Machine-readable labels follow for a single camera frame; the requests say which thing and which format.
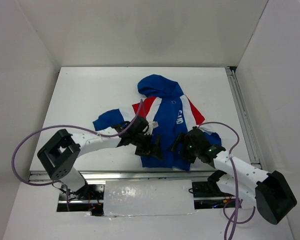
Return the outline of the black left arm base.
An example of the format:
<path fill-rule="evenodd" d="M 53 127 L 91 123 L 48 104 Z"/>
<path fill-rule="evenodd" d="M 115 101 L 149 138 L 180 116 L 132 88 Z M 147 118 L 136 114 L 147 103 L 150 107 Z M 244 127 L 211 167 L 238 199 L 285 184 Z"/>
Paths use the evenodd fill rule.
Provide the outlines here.
<path fill-rule="evenodd" d="M 59 190 L 57 212 L 88 212 L 95 217 L 104 215 L 104 184 L 91 184 L 87 192 L 82 195 L 67 190 L 65 185 L 54 186 L 54 188 Z"/>

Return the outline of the blue white red jacket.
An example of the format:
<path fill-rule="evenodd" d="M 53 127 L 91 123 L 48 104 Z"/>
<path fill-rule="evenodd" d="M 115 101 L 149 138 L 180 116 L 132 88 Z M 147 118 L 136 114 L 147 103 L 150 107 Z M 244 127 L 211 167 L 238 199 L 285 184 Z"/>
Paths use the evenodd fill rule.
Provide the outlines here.
<path fill-rule="evenodd" d="M 137 90 L 143 99 L 144 108 L 138 110 L 139 104 L 108 110 L 93 122 L 94 129 L 100 131 L 124 121 L 131 121 L 138 112 L 147 121 L 158 122 L 153 136 L 161 135 L 163 160 L 155 157 L 142 157 L 144 168 L 177 168 L 190 170 L 190 162 L 181 158 L 178 153 L 168 151 L 179 133 L 187 133 L 194 126 L 205 121 L 205 117 L 184 94 L 176 81 L 162 75 L 152 74 L 144 77 L 137 84 Z"/>

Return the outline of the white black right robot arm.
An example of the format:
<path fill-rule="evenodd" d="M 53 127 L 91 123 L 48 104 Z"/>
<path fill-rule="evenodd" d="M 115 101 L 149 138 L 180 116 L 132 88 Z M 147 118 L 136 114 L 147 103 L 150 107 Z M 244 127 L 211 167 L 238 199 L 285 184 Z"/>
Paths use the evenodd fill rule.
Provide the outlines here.
<path fill-rule="evenodd" d="M 208 178 L 210 194 L 227 193 L 247 201 L 270 224 L 277 225 L 297 205 L 282 173 L 254 167 L 233 156 L 220 144 L 211 144 L 198 127 L 188 133 L 181 132 L 168 150 L 190 163 L 200 159 L 215 168 L 216 172 Z"/>

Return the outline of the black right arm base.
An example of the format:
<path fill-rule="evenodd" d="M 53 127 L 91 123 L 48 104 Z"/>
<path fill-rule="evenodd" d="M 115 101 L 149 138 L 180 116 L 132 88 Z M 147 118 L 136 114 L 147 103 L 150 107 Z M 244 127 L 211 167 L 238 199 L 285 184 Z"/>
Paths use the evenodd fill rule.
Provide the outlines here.
<path fill-rule="evenodd" d="M 229 193 L 223 193 L 216 185 L 209 181 L 193 181 L 192 187 L 188 192 L 193 196 L 194 208 L 203 209 L 222 209 L 234 208 L 234 196 Z"/>

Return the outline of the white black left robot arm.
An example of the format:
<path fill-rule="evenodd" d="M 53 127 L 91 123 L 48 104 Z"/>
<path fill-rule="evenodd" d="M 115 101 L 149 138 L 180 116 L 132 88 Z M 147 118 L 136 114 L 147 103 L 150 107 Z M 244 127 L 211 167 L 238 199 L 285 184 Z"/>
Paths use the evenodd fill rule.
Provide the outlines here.
<path fill-rule="evenodd" d="M 158 122 L 138 116 L 134 122 L 124 121 L 99 131 L 71 134 L 58 130 L 38 151 L 37 157 L 52 181 L 60 181 L 78 200 L 87 198 L 91 189 L 75 169 L 77 158 L 102 149 L 134 145 L 140 157 L 163 159 L 161 137 L 154 136 Z"/>

